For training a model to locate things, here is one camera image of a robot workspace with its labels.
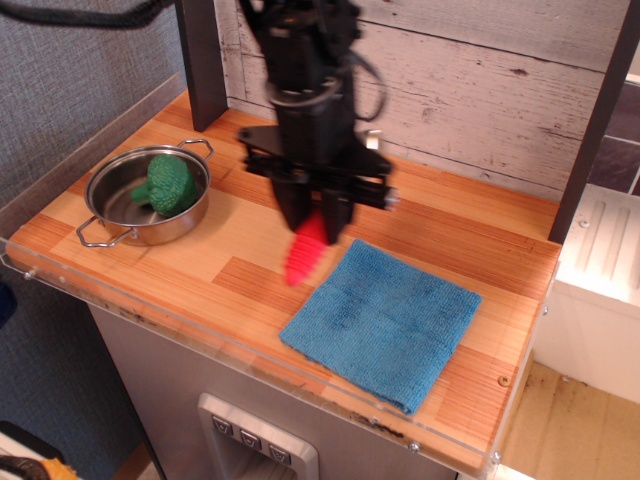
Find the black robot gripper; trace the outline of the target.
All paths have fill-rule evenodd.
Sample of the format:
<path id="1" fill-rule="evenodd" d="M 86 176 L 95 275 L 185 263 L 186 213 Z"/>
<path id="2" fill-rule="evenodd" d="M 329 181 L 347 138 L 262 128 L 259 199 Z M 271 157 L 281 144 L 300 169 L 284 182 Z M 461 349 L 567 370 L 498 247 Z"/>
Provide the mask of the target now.
<path id="1" fill-rule="evenodd" d="M 274 101 L 277 123 L 245 127 L 238 139 L 247 148 L 247 170 L 271 180 L 291 231 L 312 212 L 313 190 L 323 190 L 320 209 L 329 245 L 351 223 L 354 203 L 396 206 L 397 191 L 387 184 L 392 165 L 355 135 L 351 94 L 307 101 L 280 96 Z"/>

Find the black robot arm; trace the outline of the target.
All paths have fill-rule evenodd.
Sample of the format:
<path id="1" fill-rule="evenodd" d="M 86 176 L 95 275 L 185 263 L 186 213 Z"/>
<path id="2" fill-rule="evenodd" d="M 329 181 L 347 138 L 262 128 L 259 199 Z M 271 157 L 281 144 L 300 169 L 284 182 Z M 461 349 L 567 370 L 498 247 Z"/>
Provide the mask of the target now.
<path id="1" fill-rule="evenodd" d="M 263 54 L 274 126 L 246 127 L 248 172 L 270 180 L 286 224 L 313 213 L 334 244 L 357 204 L 390 208 L 391 163 L 357 135 L 354 71 L 377 72 L 352 49 L 360 9 L 350 1 L 265 1 L 240 8 Z"/>

